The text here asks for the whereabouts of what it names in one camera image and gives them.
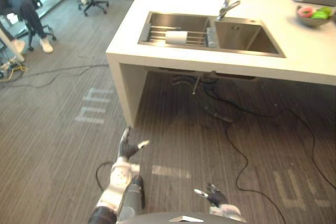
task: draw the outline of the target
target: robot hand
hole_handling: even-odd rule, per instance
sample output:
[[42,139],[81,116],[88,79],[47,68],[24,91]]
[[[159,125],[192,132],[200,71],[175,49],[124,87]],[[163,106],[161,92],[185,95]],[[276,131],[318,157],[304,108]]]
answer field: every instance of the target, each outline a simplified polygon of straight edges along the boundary
[[208,183],[208,193],[201,190],[194,189],[194,192],[203,198],[206,198],[211,204],[219,207],[221,204],[228,204],[226,197],[219,191],[214,184]]
[[198,189],[194,189],[197,195],[206,198],[215,207],[210,207],[210,214],[223,216],[229,219],[246,222],[245,218],[240,213],[239,208],[229,204],[227,198],[219,191],[215,185],[208,183],[207,193]]

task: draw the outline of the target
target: bowl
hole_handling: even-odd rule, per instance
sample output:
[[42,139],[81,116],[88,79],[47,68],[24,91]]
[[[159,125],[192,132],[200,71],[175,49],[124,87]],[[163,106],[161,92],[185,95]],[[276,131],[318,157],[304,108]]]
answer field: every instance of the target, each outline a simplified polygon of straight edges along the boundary
[[325,25],[326,23],[328,23],[329,21],[333,20],[333,16],[330,16],[327,19],[324,18],[305,18],[305,17],[301,17],[298,14],[298,10],[301,8],[301,5],[298,5],[296,8],[296,16],[298,17],[298,20],[306,25],[306,26],[310,26],[310,27],[318,27],[318,26],[322,26]]

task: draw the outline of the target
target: chrome faucet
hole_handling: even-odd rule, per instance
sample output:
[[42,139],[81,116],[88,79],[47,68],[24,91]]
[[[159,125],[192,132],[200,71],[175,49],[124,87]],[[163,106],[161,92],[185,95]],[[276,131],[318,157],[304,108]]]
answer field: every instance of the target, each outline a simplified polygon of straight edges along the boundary
[[221,9],[219,10],[219,15],[217,16],[216,20],[221,21],[223,20],[225,14],[231,10],[232,8],[235,8],[237,5],[240,4],[240,0],[234,2],[230,5],[230,0],[225,0],[224,4],[222,5]]

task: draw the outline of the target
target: green apple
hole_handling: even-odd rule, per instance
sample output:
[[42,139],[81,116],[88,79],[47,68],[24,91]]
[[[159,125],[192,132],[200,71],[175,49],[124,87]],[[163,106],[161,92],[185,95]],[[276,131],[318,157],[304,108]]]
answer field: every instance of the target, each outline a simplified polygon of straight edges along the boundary
[[323,18],[323,19],[327,19],[328,17],[329,17],[329,15],[326,14],[325,12],[317,10],[316,12],[313,13],[313,15],[311,15],[310,18]]
[[328,17],[329,17],[330,14],[331,14],[331,8],[330,8],[330,7],[322,7],[322,8],[320,8],[320,9],[318,9],[318,10],[321,11],[321,12],[326,13]]

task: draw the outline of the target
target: double sink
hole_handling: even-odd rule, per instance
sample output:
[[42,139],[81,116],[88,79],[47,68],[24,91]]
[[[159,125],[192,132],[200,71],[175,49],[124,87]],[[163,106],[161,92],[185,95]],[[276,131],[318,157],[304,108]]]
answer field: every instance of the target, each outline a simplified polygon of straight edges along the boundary
[[[187,31],[186,43],[167,44],[166,31]],[[149,12],[138,44],[285,58],[257,19]]]

